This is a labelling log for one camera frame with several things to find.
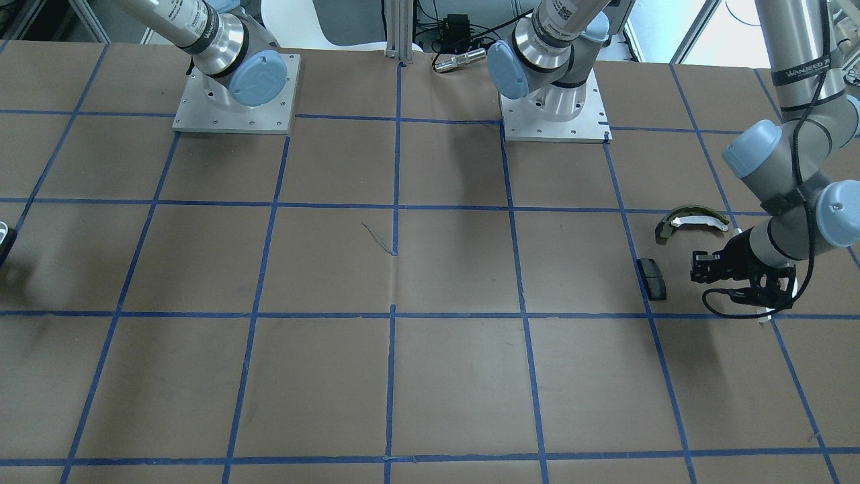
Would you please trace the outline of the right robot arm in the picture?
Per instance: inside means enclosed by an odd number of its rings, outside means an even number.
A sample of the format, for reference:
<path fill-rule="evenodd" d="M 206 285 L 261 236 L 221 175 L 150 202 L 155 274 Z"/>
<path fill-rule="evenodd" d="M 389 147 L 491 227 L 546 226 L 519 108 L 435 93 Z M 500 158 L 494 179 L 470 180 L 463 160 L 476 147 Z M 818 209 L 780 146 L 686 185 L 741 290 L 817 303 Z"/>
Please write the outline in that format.
<path fill-rule="evenodd" d="M 187 53 L 234 101 L 256 107 L 288 82 L 277 42 L 240 1 L 119 1 L 120 9 Z"/>

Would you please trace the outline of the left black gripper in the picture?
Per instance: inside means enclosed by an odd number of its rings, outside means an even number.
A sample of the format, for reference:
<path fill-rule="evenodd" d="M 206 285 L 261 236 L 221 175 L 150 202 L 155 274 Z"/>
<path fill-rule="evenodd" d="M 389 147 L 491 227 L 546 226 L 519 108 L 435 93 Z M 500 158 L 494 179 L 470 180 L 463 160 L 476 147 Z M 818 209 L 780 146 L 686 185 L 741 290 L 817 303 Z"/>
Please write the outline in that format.
<path fill-rule="evenodd" d="M 725 248 L 719 251 L 692 251 L 692 282 L 746 280 L 752 287 L 761 287 L 764 275 L 765 266 L 750 247 L 750 232 L 742 232 L 729 239 Z"/>

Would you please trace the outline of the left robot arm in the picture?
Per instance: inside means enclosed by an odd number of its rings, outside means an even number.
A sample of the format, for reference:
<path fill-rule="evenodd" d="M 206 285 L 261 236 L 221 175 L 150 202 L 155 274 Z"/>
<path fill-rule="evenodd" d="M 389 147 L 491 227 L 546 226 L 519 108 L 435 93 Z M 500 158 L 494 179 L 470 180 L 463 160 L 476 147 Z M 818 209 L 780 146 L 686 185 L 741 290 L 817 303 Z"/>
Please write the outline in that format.
<path fill-rule="evenodd" d="M 782 122 L 759 120 L 723 151 L 727 166 L 770 214 L 767 223 L 696 252 L 691 279 L 788 278 L 797 261 L 858 242 L 858 183 L 835 183 L 830 154 L 858 134 L 858 101 L 845 92 L 841 52 L 825 1 L 755 3 Z M 605 1 L 542 1 L 488 50 L 497 91 L 519 100 L 546 87 L 574 88 L 594 64 L 585 41 L 608 33 Z"/>

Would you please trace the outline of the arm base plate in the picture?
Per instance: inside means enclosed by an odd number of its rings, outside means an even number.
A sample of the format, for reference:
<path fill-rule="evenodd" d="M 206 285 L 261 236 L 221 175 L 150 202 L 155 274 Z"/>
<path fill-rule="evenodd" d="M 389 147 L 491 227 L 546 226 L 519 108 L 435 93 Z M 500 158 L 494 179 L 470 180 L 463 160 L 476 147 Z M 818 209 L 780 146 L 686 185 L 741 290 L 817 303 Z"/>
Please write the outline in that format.
<path fill-rule="evenodd" d="M 172 129 L 194 134 L 289 134 L 302 56 L 282 53 L 286 84 L 273 100 L 249 107 L 234 100 L 227 88 L 193 68 L 185 83 Z"/>
<path fill-rule="evenodd" d="M 578 87 L 547 85 L 519 100 L 499 95 L 499 101 L 507 140 L 602 143 L 612 139 L 594 70 Z"/>

